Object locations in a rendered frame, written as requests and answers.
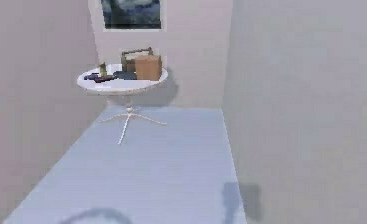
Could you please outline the brown cardboard box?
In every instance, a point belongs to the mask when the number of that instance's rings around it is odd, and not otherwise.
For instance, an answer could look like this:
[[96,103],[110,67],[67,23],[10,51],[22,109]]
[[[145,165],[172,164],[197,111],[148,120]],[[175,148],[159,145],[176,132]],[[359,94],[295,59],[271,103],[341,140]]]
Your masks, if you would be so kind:
[[158,81],[162,74],[160,56],[142,55],[135,59],[135,71],[138,80]]

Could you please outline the dark grey flat book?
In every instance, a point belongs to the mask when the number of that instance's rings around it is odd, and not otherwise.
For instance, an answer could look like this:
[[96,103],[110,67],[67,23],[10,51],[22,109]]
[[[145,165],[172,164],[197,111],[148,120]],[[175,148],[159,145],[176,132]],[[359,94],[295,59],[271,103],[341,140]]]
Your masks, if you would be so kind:
[[118,79],[123,79],[123,80],[136,80],[137,79],[137,75],[135,72],[127,72],[127,71],[115,71],[113,73],[113,76]]

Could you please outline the dark purple flat object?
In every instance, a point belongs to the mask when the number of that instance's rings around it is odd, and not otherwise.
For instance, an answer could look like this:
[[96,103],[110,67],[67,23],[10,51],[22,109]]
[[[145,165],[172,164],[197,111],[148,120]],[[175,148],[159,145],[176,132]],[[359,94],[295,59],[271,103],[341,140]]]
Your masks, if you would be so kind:
[[111,81],[114,79],[115,79],[115,76],[113,75],[100,76],[98,73],[91,73],[84,77],[84,80],[92,80],[95,83],[102,83],[102,82]]

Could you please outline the white round pedestal table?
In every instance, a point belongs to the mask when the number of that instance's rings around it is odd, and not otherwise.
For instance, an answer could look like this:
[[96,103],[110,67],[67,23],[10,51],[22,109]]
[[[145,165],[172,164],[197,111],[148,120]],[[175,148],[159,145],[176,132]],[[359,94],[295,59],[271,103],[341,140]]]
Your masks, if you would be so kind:
[[117,78],[114,73],[122,72],[121,64],[108,64],[107,65],[109,80],[104,82],[96,82],[94,79],[90,79],[90,76],[94,74],[97,78],[102,78],[100,68],[94,68],[86,71],[76,78],[76,84],[88,93],[96,94],[99,96],[119,96],[125,100],[126,112],[115,115],[111,118],[105,119],[110,121],[119,117],[125,117],[125,123],[123,130],[119,138],[118,144],[123,142],[126,134],[126,130],[129,121],[132,117],[140,117],[144,120],[154,122],[159,125],[163,125],[163,122],[153,120],[149,117],[145,117],[138,114],[138,109],[133,108],[132,96],[150,91],[158,86],[164,84],[169,78],[169,74],[165,68],[162,69],[160,77],[156,81],[151,80],[125,80]]

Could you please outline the dark framed wall picture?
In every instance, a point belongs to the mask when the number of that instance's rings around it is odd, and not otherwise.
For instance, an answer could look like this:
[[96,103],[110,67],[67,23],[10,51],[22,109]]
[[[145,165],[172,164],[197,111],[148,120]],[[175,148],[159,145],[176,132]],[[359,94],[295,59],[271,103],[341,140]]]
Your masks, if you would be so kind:
[[114,30],[160,30],[160,0],[100,0],[104,27]]

